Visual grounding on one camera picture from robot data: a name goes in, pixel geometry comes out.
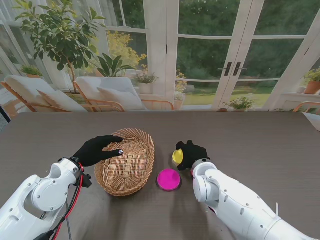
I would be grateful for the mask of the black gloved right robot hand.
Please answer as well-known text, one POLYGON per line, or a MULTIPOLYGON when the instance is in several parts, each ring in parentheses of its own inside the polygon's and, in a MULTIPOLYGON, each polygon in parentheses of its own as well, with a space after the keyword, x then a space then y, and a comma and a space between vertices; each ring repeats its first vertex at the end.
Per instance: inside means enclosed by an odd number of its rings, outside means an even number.
POLYGON ((176 150, 182 150, 183 153, 182 162, 177 166, 179 171, 191 169, 198 160, 210 160, 207 150, 204 147, 195 145, 191 140, 188 140, 187 143, 179 141, 176 144, 176 150))

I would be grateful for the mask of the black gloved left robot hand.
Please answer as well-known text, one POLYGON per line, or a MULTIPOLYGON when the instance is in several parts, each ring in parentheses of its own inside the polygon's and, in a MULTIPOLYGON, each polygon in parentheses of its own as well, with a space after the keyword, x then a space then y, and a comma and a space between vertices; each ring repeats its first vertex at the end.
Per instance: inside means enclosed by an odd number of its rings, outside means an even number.
POLYGON ((77 160, 83 167, 91 167, 97 163, 119 157, 124 154, 122 149, 103 151, 113 143, 121 143, 123 138, 113 135, 97 136, 88 140, 73 156, 73 160, 77 160))

